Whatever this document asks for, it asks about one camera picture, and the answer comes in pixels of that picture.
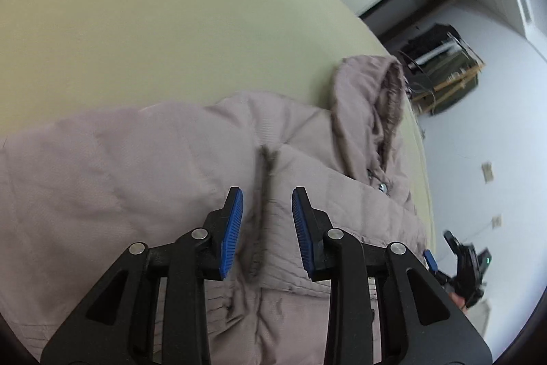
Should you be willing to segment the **right hand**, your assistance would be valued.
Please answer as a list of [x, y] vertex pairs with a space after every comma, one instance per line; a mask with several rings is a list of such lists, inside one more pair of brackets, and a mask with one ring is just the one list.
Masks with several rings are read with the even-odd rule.
[[456, 304], [459, 309], [462, 310], [463, 313], [467, 313], [467, 306], [463, 297], [459, 296], [457, 293], [454, 292], [450, 292], [449, 297], [451, 298], [452, 302]]

